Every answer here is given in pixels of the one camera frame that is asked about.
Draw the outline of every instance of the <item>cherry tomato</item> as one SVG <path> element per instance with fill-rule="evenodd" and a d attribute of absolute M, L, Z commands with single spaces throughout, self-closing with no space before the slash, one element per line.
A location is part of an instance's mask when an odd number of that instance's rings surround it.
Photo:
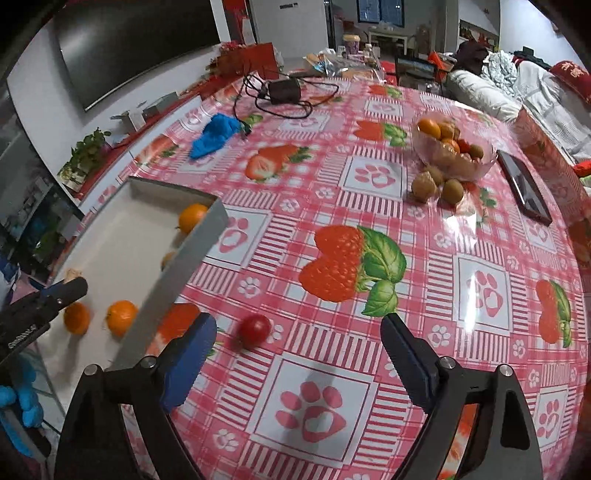
<path fill-rule="evenodd" d="M 460 153 L 468 153 L 470 151 L 470 144 L 463 138 L 456 140 L 460 147 Z"/>
<path fill-rule="evenodd" d="M 245 348 L 256 348 L 271 333 L 271 321 L 264 315 L 255 314 L 245 318 L 238 326 L 238 338 Z"/>

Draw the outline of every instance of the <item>blue gripper pad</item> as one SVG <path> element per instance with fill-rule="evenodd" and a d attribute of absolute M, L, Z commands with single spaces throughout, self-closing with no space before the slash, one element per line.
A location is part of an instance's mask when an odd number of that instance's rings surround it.
<path fill-rule="evenodd" d="M 158 372 L 164 374 L 162 407 L 170 412 L 182 405 L 216 341 L 217 324 L 201 313 L 180 338 L 175 338 L 158 357 Z"/>

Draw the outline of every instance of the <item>fruit bowl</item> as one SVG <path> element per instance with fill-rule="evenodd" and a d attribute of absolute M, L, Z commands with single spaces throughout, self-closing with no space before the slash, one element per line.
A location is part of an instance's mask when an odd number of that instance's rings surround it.
<path fill-rule="evenodd" d="M 430 119 L 434 122 L 451 123 L 460 128 L 460 137 L 470 144 L 480 145 L 484 153 L 479 161 L 471 161 L 456 153 L 452 148 L 435 139 L 431 135 L 421 132 L 417 123 L 421 119 Z M 496 152 L 493 146 L 474 132 L 467 131 L 460 124 L 442 113 L 426 111 L 416 115 L 411 124 L 411 139 L 414 151 L 425 165 L 437 167 L 447 179 L 461 181 L 477 181 L 491 169 Z"/>

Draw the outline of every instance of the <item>smartphone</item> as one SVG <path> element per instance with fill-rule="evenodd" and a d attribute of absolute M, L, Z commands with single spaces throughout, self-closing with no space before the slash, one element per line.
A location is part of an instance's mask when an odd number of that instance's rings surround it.
<path fill-rule="evenodd" d="M 525 163 L 500 150 L 497 153 L 497 160 L 509 181 L 511 191 L 521 212 L 545 226 L 551 224 L 552 217 L 548 206 Z"/>

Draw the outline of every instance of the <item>white blanket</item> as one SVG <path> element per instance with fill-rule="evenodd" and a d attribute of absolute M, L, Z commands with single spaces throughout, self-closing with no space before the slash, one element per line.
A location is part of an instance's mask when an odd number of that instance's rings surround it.
<path fill-rule="evenodd" d="M 466 70 L 449 73 L 446 86 L 459 102 L 488 113 L 502 122 L 513 122 L 521 109 L 518 101 Z"/>
<path fill-rule="evenodd" d="M 591 108 L 574 91 L 535 63 L 523 61 L 515 94 L 572 163 L 591 158 Z"/>
<path fill-rule="evenodd" d="M 514 97 L 513 84 L 517 80 L 517 69 L 512 60 L 513 55 L 502 50 L 491 53 L 488 56 L 488 63 L 482 65 L 481 77 L 507 95 Z"/>

